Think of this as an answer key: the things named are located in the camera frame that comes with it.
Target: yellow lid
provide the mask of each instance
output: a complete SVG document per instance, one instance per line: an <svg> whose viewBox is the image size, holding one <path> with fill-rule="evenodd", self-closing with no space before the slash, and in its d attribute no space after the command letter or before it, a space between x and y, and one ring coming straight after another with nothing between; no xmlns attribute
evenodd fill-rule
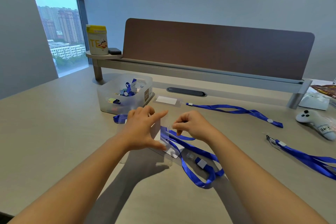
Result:
<svg viewBox="0 0 336 224"><path fill-rule="evenodd" d="M86 32L88 33L101 33L106 34L106 27L105 26L98 26L98 25L86 25Z"/></svg>

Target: lanyard clip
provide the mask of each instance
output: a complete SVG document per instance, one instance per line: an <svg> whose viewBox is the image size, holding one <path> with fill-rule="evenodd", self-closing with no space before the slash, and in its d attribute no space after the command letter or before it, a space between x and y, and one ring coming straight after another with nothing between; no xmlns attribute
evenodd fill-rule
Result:
<svg viewBox="0 0 336 224"><path fill-rule="evenodd" d="M269 141L269 143L271 144L271 146L273 146L275 149L280 150L281 148L277 145L277 142L270 136L266 135L266 139L267 141Z"/></svg>

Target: hand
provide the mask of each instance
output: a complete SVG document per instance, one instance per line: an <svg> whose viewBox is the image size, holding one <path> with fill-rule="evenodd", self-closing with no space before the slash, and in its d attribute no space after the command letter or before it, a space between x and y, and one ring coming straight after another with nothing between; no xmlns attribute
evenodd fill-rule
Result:
<svg viewBox="0 0 336 224"><path fill-rule="evenodd" d="M187 131L192 137L208 141L209 134L217 131L199 112L185 112L174 122L172 128L177 129L177 135Z"/></svg>
<svg viewBox="0 0 336 224"><path fill-rule="evenodd" d="M151 126L167 113L168 111L155 113L154 108L148 105L129 111L127 122L118 134L118 137L126 143L127 151L144 148L166 150L166 146L153 140L150 130Z"/></svg>

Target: plastic storage box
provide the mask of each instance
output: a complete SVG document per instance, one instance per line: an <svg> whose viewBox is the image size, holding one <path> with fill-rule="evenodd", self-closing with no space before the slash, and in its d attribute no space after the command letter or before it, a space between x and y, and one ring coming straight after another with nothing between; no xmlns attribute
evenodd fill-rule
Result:
<svg viewBox="0 0 336 224"><path fill-rule="evenodd" d="M145 82L145 85L134 96L120 96L121 90L126 88L126 83L132 83L133 79ZM114 80L105 83L97 89L99 107L103 112L112 114L128 113L132 109L144 106L153 93L153 78L139 74L120 74ZM113 99L118 99L120 104L112 103Z"/></svg>

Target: metal desk rail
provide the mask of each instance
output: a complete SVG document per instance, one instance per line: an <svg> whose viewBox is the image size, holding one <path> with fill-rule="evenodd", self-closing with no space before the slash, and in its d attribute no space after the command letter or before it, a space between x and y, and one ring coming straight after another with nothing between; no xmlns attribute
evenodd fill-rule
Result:
<svg viewBox="0 0 336 224"><path fill-rule="evenodd" d="M121 59L122 55L119 55L118 59L111 59L114 58L112 55L95 56L91 55L89 51L86 52L86 56L92 59L94 75L97 81L103 79L102 67L105 67L257 89L277 90L292 93L292 97L287 103L287 107L291 109L297 108L312 83L311 79L282 79L134 59Z"/></svg>

